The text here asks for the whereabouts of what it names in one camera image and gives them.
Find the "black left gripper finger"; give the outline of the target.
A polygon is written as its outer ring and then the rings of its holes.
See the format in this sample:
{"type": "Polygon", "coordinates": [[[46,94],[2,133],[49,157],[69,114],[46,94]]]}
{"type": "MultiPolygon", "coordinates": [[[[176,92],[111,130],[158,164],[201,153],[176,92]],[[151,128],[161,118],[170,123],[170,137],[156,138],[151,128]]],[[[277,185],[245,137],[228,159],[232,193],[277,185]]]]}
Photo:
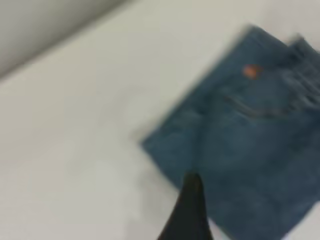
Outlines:
{"type": "Polygon", "coordinates": [[[212,240],[204,187],[197,173],[188,172],[159,240],[212,240]]]}

